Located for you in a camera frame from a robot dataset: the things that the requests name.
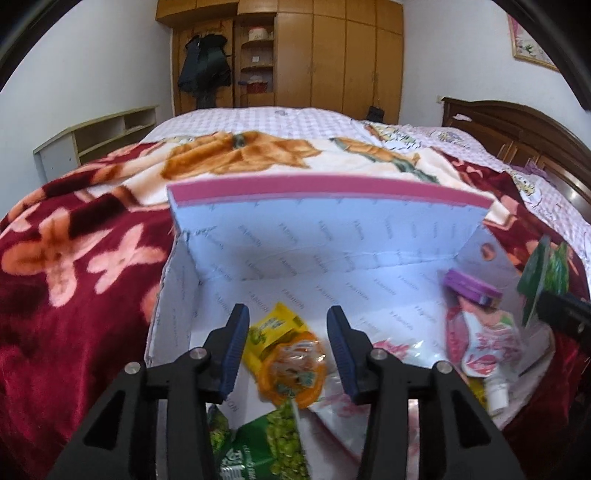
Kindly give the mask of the small green pea snack packet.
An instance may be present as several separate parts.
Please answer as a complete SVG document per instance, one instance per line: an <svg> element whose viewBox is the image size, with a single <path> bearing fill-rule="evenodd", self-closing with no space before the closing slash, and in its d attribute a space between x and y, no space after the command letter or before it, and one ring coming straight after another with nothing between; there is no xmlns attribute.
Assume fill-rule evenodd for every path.
<svg viewBox="0 0 591 480"><path fill-rule="evenodd" d="M526 328L535 316L543 291L562 295L568 289L568 245L562 242L554 248L550 237L544 235L531 253L517 284L517 292L523 300L522 326Z"/></svg>

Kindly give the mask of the pink peach jelly pouch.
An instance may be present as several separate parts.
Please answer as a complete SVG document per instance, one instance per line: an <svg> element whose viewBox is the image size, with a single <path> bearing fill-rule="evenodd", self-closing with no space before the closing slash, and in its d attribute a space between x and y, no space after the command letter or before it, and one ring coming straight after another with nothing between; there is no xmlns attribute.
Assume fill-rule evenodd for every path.
<svg viewBox="0 0 591 480"><path fill-rule="evenodd" d="M409 361L412 365L421 366L423 360L420 352L422 341L411 339L406 343L394 343L392 338L378 341L376 348L382 348L393 354L401 361ZM311 411L320 418L322 424L337 438L339 443L356 460L360 461L367 435L370 416L369 405L356 405L342 388L342 381L337 371L329 373L325 378L324 390L318 401L311 405ZM408 461L419 461L420 449L420 421L419 401L408 400L409 414L409 447Z"/></svg>

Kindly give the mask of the purple snack tin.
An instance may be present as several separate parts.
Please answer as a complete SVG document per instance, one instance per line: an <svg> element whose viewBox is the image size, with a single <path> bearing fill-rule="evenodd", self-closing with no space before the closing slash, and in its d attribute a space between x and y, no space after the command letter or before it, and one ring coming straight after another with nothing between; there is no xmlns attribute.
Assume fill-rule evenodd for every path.
<svg viewBox="0 0 591 480"><path fill-rule="evenodd" d="M496 287L457 269L450 269L443 284L456 294L484 307L494 307L502 299L502 292Z"/></svg>

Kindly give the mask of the large green pea snack bag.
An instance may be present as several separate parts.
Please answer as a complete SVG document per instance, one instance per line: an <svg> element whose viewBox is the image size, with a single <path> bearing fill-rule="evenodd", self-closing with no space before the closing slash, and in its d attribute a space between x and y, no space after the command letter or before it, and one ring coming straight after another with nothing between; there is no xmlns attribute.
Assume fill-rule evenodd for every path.
<svg viewBox="0 0 591 480"><path fill-rule="evenodd" d="M308 479L297 409L284 402L236 430L215 406L207 412L211 447L222 480Z"/></svg>

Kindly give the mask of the orange jelly cup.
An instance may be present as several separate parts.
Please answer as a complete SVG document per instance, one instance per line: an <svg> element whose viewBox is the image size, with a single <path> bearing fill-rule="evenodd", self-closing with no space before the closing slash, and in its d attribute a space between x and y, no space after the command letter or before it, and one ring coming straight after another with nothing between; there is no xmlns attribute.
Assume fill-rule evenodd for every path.
<svg viewBox="0 0 591 480"><path fill-rule="evenodd" d="M259 394L274 405L294 400L307 409L318 400L327 377L327 355L315 334L303 332L276 344L256 375Z"/></svg>

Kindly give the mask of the yellow pastry packet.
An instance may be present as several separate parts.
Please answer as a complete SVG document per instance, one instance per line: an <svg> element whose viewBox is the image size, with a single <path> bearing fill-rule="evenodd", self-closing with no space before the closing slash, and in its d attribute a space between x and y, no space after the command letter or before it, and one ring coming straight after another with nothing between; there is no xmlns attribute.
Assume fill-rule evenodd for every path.
<svg viewBox="0 0 591 480"><path fill-rule="evenodd" d="M308 330L310 330L308 324L281 302L277 302L265 318L250 326L245 351L242 353L242 362L252 374L254 381L259 381L263 361L270 356L276 345L287 343L294 336Z"/></svg>

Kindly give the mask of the pink cardboard box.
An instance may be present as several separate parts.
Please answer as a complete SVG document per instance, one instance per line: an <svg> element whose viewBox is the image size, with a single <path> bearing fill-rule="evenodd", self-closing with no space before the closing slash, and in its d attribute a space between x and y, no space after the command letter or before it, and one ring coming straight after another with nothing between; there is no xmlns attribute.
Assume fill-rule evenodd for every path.
<svg viewBox="0 0 591 480"><path fill-rule="evenodd" d="M340 306L411 364L447 356L442 284L458 269L520 318L519 272L485 227L490 201L428 183L331 175L235 175L170 185L176 237L148 334L149 366L204 344L235 304L252 321L290 307L320 337Z"/></svg>

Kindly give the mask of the wooden headboard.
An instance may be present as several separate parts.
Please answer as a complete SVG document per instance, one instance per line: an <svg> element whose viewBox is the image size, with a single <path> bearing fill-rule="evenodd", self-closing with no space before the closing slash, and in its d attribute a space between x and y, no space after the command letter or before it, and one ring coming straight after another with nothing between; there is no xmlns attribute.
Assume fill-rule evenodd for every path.
<svg viewBox="0 0 591 480"><path fill-rule="evenodd" d="M585 220L590 219L590 148L561 123L501 100L443 99L444 127L460 129L513 167L533 163Z"/></svg>

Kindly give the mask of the red floral fleece blanket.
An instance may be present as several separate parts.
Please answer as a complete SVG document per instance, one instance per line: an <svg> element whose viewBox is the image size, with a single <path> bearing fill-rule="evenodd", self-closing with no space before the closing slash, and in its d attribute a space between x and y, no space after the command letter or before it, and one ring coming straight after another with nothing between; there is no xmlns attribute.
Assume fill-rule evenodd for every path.
<svg viewBox="0 0 591 480"><path fill-rule="evenodd" d="M219 131L116 150L32 192L2 220L2 477L44 478L120 369L142 356L174 238L170 183L318 171L478 193L492 201L485 223L517 267L541 236L567 242L518 199L509 174L438 149ZM586 296L590 269L568 245L570 289Z"/></svg>

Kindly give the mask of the framed wedding photo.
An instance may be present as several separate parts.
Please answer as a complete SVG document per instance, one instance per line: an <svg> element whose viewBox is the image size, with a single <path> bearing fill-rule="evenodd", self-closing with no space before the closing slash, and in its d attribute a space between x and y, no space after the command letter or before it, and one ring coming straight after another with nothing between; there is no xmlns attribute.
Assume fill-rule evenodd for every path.
<svg viewBox="0 0 591 480"><path fill-rule="evenodd" d="M558 72L557 66L535 39L511 15L507 15L507 19L513 58Z"/></svg>

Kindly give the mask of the black bag by wardrobe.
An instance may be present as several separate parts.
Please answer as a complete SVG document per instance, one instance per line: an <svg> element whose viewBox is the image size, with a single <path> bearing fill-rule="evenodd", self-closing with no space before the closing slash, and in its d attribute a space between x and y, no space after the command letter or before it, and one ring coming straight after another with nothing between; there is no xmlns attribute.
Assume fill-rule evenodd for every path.
<svg viewBox="0 0 591 480"><path fill-rule="evenodd" d="M386 112L382 108L379 108L377 106L370 106L368 109L366 120L374 123L385 124L385 116Z"/></svg>

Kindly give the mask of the white low shelf unit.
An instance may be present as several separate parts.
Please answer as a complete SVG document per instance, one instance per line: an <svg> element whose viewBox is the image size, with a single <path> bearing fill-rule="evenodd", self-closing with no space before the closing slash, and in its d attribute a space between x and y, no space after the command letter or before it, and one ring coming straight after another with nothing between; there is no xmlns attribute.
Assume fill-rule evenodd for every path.
<svg viewBox="0 0 591 480"><path fill-rule="evenodd" d="M48 183L111 151L139 142L156 124L156 107L146 106L68 127L33 151L40 180Z"/></svg>

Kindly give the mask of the wooden wardrobe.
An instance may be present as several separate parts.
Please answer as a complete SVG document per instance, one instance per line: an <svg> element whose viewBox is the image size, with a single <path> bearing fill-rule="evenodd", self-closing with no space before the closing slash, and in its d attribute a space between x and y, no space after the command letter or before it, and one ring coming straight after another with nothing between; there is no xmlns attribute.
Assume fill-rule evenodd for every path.
<svg viewBox="0 0 591 480"><path fill-rule="evenodd" d="M171 73L185 44L221 34L231 85L217 107L316 107L365 119L370 106L398 121L404 10L395 1L160 1L155 19L172 31Z"/></svg>

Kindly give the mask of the dark hanging coat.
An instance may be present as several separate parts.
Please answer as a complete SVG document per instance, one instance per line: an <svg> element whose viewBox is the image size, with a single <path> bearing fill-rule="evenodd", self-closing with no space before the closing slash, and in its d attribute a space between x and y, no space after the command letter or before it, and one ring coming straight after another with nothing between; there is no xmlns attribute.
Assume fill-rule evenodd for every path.
<svg viewBox="0 0 591 480"><path fill-rule="evenodd" d="M216 92L231 85L231 69L221 34L195 35L186 44L186 57L177 80L181 92L195 99L195 109L216 107Z"/></svg>

